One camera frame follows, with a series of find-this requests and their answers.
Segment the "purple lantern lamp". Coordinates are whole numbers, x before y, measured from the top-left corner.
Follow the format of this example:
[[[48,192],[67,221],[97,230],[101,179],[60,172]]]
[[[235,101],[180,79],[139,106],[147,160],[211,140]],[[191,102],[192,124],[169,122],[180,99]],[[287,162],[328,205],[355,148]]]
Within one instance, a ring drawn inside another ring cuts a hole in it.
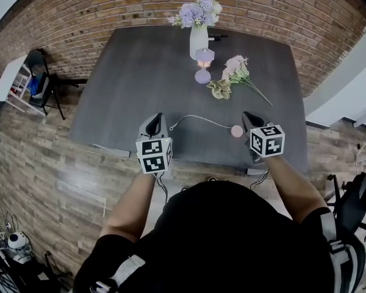
[[[207,71],[215,57],[215,52],[208,48],[196,50],[195,53],[199,70],[195,73],[195,81],[199,84],[207,84],[211,80],[211,74]]]

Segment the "small pink round object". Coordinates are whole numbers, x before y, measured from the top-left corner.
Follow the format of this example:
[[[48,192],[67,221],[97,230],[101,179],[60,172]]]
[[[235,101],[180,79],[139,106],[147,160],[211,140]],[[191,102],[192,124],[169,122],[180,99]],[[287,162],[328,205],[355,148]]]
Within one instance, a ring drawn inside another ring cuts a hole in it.
[[[184,119],[186,118],[197,118],[199,120],[202,120],[202,121],[206,121],[208,123],[211,123],[215,126],[218,126],[218,127],[221,127],[221,128],[225,128],[225,129],[228,129],[230,130],[231,132],[231,135],[235,138],[240,138],[244,135],[244,129],[240,126],[240,125],[234,125],[234,126],[226,126],[226,125],[222,125],[222,124],[219,124],[219,123],[216,123],[215,121],[212,121],[212,120],[209,120],[207,118],[204,118],[204,117],[200,117],[200,116],[197,116],[197,115],[185,115],[183,117],[181,117],[175,124],[171,125],[169,127],[169,130],[170,131],[173,131],[175,129],[175,127]]]

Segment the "person's left forearm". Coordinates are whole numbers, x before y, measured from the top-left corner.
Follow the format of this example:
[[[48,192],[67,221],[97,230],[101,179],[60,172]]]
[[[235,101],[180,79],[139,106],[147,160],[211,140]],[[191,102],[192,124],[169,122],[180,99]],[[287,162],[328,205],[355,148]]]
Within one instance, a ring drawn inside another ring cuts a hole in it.
[[[145,229],[155,177],[139,173],[122,194],[105,221],[100,236],[118,235],[137,242]]]

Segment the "white ceramic vase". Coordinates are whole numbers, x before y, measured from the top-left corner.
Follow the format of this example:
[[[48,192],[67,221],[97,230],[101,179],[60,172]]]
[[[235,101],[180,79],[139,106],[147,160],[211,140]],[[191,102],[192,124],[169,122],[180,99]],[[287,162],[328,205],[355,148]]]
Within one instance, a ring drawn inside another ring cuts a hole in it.
[[[190,57],[196,60],[198,49],[208,48],[209,37],[207,26],[192,26],[190,32]]]

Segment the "black folding chair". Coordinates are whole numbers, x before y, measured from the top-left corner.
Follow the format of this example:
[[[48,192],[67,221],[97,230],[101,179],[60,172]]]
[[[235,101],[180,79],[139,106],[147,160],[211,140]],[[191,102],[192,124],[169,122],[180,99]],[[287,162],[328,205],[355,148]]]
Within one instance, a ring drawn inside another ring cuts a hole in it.
[[[47,115],[46,107],[58,109],[61,118],[65,120],[62,108],[58,99],[57,89],[61,86],[72,86],[79,88],[80,84],[86,84],[86,79],[61,79],[56,74],[49,72],[45,52],[42,49],[31,50],[25,62],[30,69],[32,77],[40,80],[40,90],[38,95],[30,95],[29,103],[34,107],[42,109]]]

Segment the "white round robot toy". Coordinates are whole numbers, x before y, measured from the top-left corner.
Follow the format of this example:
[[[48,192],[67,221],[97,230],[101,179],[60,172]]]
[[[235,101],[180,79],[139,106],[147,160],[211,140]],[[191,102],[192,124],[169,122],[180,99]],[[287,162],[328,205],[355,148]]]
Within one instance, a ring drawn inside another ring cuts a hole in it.
[[[13,260],[25,264],[34,257],[29,238],[22,232],[17,231],[12,233],[7,241],[9,249],[15,253]]]

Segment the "loose pink flower bouquet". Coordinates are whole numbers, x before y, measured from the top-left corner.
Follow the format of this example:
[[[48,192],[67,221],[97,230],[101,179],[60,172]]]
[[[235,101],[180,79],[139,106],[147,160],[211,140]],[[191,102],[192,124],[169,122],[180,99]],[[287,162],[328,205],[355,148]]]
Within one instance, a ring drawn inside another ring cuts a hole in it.
[[[230,99],[232,85],[244,84],[254,90],[272,106],[273,104],[270,100],[252,82],[247,66],[248,59],[241,55],[228,59],[225,63],[225,69],[222,72],[221,79],[218,81],[210,81],[207,88],[211,89],[212,96],[216,99]]]

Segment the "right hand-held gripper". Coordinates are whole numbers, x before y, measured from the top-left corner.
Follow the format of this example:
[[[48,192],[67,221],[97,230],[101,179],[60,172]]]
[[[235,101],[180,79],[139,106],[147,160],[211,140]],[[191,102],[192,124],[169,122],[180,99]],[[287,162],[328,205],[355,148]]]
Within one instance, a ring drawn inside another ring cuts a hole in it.
[[[250,130],[249,123],[255,128]],[[249,139],[249,148],[260,158],[282,155],[285,133],[280,125],[266,126],[263,118],[252,113],[242,112],[244,135]]]

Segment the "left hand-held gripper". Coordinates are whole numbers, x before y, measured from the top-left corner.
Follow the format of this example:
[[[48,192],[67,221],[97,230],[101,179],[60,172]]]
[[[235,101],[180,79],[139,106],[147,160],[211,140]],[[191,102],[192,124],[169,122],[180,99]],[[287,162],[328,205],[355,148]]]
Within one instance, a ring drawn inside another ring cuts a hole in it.
[[[173,155],[173,139],[168,137],[164,114],[154,114],[145,120],[140,125],[139,137],[135,145],[143,173],[157,174],[167,171]]]

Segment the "person's black shirt torso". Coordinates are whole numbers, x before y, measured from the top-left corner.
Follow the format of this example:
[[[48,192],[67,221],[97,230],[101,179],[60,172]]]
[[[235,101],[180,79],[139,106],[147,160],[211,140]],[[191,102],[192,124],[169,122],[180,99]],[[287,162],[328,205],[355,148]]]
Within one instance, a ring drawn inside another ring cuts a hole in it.
[[[244,186],[199,183],[171,197],[137,242],[100,237],[73,293],[97,282],[117,293],[334,293],[323,214],[298,223]]]

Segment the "purple artificial flower bouquet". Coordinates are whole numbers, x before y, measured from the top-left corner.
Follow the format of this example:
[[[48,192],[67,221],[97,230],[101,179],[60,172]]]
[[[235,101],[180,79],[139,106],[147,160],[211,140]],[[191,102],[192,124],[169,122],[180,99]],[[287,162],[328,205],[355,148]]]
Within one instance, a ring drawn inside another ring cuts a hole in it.
[[[217,0],[196,0],[183,4],[176,15],[166,19],[169,24],[181,28],[214,26],[222,10]]]

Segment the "white shelf rack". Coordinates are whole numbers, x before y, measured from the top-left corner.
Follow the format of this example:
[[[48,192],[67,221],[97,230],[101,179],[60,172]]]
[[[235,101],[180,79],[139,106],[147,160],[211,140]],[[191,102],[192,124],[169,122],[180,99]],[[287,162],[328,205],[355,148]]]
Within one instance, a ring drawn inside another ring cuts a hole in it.
[[[9,100],[9,97],[12,97],[31,110],[45,116],[46,114],[43,111],[37,109],[23,98],[32,77],[30,69],[25,64],[26,59],[27,54],[7,64],[0,78],[0,102],[5,102],[25,113],[25,109],[18,107]]]

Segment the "person's right forearm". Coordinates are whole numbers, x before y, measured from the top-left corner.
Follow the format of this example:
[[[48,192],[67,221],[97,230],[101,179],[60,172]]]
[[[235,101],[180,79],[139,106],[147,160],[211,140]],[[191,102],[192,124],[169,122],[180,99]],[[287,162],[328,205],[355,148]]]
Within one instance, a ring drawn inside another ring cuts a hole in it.
[[[292,219],[301,223],[311,212],[327,206],[319,191],[282,156],[263,158]]]

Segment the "black office chair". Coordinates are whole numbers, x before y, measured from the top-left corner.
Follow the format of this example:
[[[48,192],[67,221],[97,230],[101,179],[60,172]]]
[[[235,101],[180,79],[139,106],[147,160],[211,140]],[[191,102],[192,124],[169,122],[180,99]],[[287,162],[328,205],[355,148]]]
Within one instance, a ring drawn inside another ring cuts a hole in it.
[[[333,214],[337,221],[352,233],[359,228],[366,231],[366,223],[363,222],[366,215],[366,173],[356,175],[351,182],[343,183],[341,187],[336,175],[330,174],[327,180],[334,182],[335,200],[328,206],[334,208]]]

